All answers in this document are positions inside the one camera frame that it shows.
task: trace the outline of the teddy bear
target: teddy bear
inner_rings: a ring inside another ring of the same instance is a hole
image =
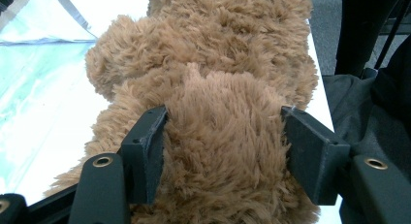
[[[165,106],[164,167],[132,223],[314,223],[319,209],[287,170],[281,107],[317,85],[310,0],[149,0],[86,54],[97,117],[85,156],[47,194],[79,182],[90,157],[117,152],[147,110]]]

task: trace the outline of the screw hole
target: screw hole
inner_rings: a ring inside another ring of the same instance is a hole
[[[7,200],[0,200],[0,213],[3,213],[6,211],[6,209],[9,207],[10,202]]]
[[[380,160],[377,159],[373,159],[373,158],[367,158],[365,159],[365,163],[374,169],[378,169],[378,170],[386,170],[388,169],[388,165],[381,162]]]
[[[103,168],[109,165],[112,162],[112,158],[110,157],[101,157],[93,162],[93,166],[96,168]]]

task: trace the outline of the gray carpet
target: gray carpet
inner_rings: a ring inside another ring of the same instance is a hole
[[[312,0],[314,10],[310,20],[311,31],[317,51],[318,62],[323,75],[332,75],[335,68],[335,55],[341,27],[341,0]],[[383,62],[386,66],[396,48],[405,40],[405,36],[396,36]],[[373,68],[387,36],[380,36],[374,51],[365,65]]]

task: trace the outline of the plush toy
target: plush toy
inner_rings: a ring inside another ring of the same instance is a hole
[[[313,223],[286,168],[281,106],[305,109],[317,84],[307,54],[310,0],[149,0],[147,17],[119,16],[86,55],[111,101],[82,163],[117,152],[148,109],[165,105],[164,168],[152,206],[133,223]]]

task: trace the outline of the brown fur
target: brown fur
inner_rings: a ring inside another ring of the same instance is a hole
[[[116,152],[147,109],[166,105],[164,170],[134,223],[312,223],[313,206],[286,169],[280,108],[304,109],[316,85],[307,54],[309,0],[150,0],[120,16],[86,56],[112,104],[82,162]]]

